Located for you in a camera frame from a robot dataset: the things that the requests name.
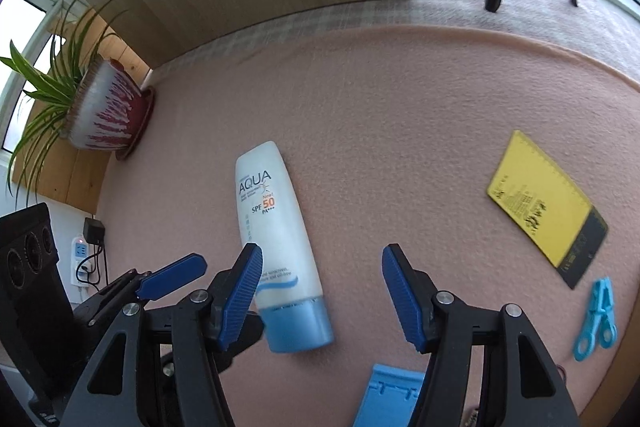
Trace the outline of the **teal plastic clothespin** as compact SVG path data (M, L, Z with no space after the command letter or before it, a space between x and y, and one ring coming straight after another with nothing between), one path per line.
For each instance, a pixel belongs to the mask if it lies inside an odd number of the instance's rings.
M574 343L573 357L582 362L597 346L610 349L616 340L613 284L609 277L602 277L592 284L582 329Z

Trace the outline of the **green spider plant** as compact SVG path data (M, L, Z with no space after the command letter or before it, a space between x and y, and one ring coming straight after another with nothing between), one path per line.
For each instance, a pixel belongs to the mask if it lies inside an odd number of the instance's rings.
M10 45L10 55L2 58L2 64L32 86L24 95L42 105L40 112L26 124L9 160L6 184L16 186L10 191L14 198L19 198L22 190L26 192L27 199L37 196L40 176L51 148L56 142L65 140L62 132L66 114L74 101L79 83L95 57L101 55L108 60L100 53L100 46L103 41L116 35L110 26L101 30L90 48L85 47L85 41L96 19L113 2L107 0L98 8L85 10L67 39L57 38L53 41L49 55L50 69L47 72L41 72L29 63L14 44Z

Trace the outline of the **white wall power strip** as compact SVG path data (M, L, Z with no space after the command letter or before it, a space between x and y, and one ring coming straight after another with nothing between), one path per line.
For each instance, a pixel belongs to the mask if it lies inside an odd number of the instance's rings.
M70 254L70 283L79 288L99 288L101 282L100 256L102 244L90 244L84 236L77 236L72 242Z

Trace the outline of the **black plug adapter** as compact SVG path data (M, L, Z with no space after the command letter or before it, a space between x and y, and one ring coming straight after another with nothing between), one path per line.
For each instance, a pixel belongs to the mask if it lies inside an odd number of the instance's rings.
M84 231L82 231L85 241L94 246L103 246L105 237L105 227L100 220L86 218L84 221Z

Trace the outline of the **yellow black card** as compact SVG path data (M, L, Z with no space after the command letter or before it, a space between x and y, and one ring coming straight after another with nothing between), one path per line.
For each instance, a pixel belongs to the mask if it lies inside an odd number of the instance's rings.
M573 179L515 130L486 193L574 289L608 235L608 224Z

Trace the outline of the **red white flower pot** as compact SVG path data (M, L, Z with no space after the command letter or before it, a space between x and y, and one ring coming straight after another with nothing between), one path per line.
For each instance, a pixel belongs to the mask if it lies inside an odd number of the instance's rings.
M155 89L141 89L124 66L95 57L66 114L62 137L78 150L125 160L140 143L155 105Z

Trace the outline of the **white sunscreen bottle blue cap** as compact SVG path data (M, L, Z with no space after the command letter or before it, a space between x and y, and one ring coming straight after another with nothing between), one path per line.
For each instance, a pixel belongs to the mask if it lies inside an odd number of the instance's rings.
M235 163L241 242L262 250L255 306L274 353L333 343L319 272L288 169L276 143L262 143Z

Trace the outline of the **blue plastic holder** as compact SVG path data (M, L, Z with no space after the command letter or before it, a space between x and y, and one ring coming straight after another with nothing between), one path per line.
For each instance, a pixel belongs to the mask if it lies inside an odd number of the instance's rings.
M373 365L354 427L407 427L424 382L424 373Z

